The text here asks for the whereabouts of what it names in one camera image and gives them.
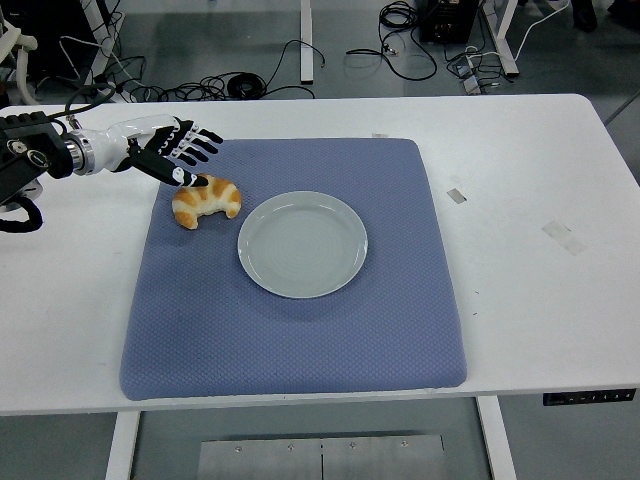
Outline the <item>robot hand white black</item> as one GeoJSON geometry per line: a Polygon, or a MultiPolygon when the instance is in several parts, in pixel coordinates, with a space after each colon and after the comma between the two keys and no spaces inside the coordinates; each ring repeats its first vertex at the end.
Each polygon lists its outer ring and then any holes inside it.
{"type": "Polygon", "coordinates": [[[206,163],[223,139],[192,120],[161,114],[91,131],[97,170],[112,173],[133,167],[172,186],[204,186],[189,169],[206,163]]]}

